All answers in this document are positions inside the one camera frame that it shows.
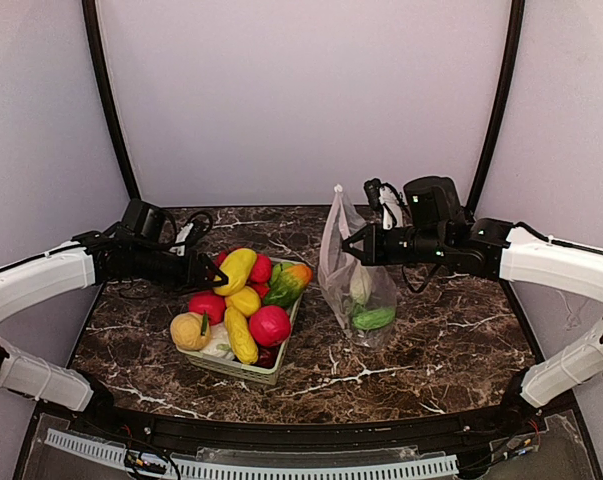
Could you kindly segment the green toy bitter gourd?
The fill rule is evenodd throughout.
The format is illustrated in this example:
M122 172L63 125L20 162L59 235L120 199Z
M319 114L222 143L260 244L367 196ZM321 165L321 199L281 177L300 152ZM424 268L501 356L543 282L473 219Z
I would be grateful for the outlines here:
M352 324L359 330L377 330L390 325L395 319L395 314L396 310L390 307L359 309L352 317Z

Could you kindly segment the black front rail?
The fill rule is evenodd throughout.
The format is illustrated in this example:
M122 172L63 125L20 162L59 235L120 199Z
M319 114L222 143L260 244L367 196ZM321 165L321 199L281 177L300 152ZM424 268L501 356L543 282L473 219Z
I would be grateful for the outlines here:
M122 436L157 448L182 452L200 447L246 450L336 451L416 445L422 451L480 451L489 442L509 437L486 421L497 411L488 407L462 414L358 424L258 424L194 420L116 408L107 422L80 415L71 427L82 433Z

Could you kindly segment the red toy apple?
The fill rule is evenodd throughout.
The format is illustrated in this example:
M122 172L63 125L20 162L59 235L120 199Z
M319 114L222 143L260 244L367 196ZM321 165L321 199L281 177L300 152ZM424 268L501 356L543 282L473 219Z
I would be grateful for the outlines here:
M257 344L274 347L288 339L292 325L283 308L265 306L250 317L249 330Z

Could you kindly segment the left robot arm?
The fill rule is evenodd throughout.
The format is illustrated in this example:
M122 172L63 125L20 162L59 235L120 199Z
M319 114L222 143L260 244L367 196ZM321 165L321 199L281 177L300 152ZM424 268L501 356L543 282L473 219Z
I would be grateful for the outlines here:
M209 256L196 250L213 221L197 212L183 231L161 242L174 217L138 198L105 231L89 231L40 254L0 267L0 323L70 291L126 279L155 282L175 293L225 286L229 282ZM75 370L54 365L0 338L0 388L82 412L96 384Z

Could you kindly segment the yellow toy mango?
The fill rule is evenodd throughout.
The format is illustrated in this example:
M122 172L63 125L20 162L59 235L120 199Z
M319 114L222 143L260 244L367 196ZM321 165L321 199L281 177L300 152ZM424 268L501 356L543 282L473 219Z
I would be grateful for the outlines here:
M235 254L239 260L230 265L228 262L220 267L220 269L228 276L228 282L225 286L214 288L213 291L220 296L227 297L241 290L247 283L248 277L254 266L257 253L248 248L236 249Z

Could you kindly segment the pale green plastic basket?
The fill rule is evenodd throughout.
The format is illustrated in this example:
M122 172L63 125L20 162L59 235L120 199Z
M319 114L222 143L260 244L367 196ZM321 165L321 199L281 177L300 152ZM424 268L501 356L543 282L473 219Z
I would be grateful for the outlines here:
M312 270L248 248L221 253L214 266L213 287L171 321L172 342L196 365L275 384Z

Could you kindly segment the tan toy potato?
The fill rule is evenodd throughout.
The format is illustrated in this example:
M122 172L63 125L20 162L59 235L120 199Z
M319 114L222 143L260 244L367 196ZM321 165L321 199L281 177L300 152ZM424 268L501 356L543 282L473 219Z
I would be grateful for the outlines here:
M186 351L199 351L211 341L211 327L207 314L194 312L177 315L170 324L174 344Z

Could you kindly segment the white toy bitter gourd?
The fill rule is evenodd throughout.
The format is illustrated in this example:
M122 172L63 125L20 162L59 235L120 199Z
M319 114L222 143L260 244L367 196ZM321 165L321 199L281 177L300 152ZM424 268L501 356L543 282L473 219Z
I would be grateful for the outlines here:
M368 269L356 265L350 280L350 296L355 304L365 306L372 292L372 278Z

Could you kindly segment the dark red toy fruit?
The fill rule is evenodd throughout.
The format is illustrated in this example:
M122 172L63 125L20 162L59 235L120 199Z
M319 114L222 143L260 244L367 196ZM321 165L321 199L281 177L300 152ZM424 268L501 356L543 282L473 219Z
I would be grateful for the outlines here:
M259 356L255 365L263 369L272 369L275 367L280 347L259 347Z

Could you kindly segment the white toy garlic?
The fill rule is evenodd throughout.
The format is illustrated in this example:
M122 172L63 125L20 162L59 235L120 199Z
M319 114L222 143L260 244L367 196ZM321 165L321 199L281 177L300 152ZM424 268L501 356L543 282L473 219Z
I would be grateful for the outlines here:
M232 350L226 327L222 323L212 325L210 332L210 341L200 352L210 357L232 361L235 358L235 354Z

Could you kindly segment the yellow toy corn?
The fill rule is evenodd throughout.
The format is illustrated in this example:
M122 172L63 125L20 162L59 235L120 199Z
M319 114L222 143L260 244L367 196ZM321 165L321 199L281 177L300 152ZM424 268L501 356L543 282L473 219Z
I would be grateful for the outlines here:
M246 317L235 308L226 308L224 325L237 359L243 364L255 364L259 356L259 350L249 331Z

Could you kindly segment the yellow toy lemon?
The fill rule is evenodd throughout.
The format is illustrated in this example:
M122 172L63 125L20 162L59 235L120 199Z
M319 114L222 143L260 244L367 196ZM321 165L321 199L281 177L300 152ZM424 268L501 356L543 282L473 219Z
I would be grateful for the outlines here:
M253 288L245 286L238 292L227 296L225 304L227 308L235 308L249 318L261 308L261 298Z

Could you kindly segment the clear dotted zip bag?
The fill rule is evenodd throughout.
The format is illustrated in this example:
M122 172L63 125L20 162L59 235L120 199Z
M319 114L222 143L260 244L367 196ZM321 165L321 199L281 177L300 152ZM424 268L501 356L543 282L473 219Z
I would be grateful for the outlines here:
M395 282L385 268L364 266L342 248L342 241L365 225L343 187L335 185L320 245L318 282L345 336L355 345L378 349L389 341L396 319Z

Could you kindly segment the red toy tomato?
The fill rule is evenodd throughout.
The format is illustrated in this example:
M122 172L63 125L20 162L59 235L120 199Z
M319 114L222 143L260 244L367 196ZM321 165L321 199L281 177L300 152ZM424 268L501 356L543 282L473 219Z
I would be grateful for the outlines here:
M264 284L267 283L272 275L272 262L269 257L263 254L258 254L256 262L252 267L248 280L251 283Z
M213 291L198 292L188 303L188 311L200 315L207 314L211 325L223 322L226 310L225 299Z

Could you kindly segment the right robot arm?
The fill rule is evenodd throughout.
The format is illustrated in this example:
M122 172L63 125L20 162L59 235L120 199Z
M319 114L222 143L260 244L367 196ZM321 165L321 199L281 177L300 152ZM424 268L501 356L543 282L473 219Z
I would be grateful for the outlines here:
M524 222L476 220L449 177L426 176L394 187L372 179L364 190L384 214L342 248L365 266L430 264L494 281L524 282L603 304L603 249L543 235ZM541 408L603 372L603 318L589 332L514 380L505 403Z

